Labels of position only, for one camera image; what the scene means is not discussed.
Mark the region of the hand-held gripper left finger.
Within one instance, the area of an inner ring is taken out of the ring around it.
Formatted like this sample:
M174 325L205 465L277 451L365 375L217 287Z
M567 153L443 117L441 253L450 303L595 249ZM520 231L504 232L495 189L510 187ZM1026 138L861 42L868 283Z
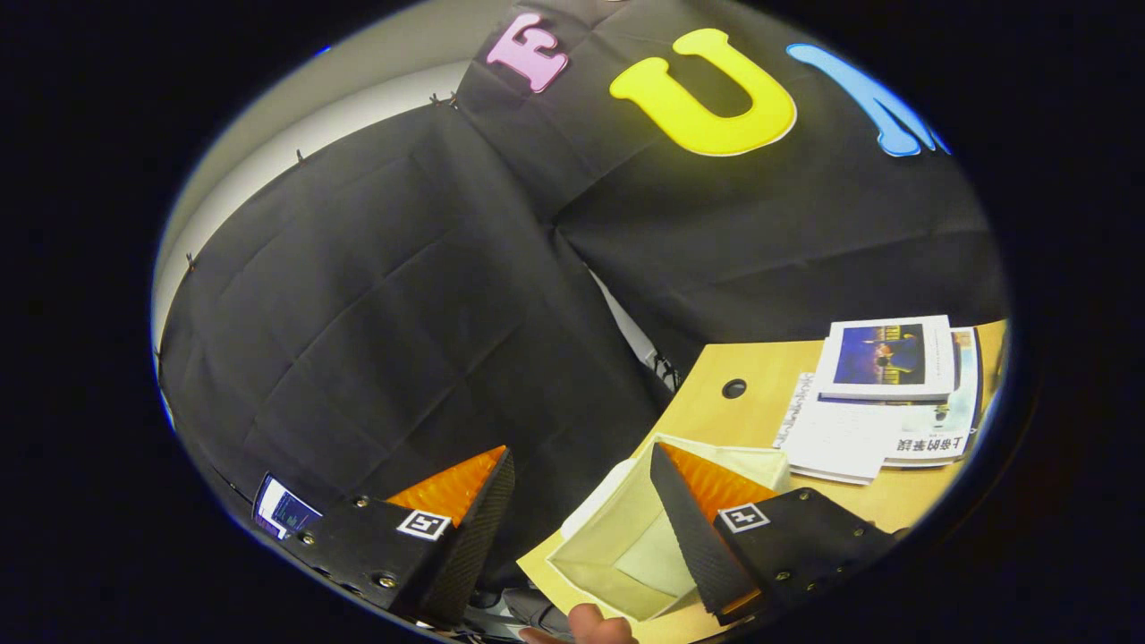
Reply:
M455 631L514 484L513 454L499 445L389 497L356 495L324 511L278 487L277 542L369 606Z

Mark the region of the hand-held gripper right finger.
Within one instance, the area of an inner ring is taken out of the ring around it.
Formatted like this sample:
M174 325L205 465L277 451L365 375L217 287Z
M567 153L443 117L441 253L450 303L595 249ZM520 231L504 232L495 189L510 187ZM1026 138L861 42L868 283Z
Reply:
M700 602L724 626L793 611L899 542L813 488L777 493L676 445L654 445L650 477Z

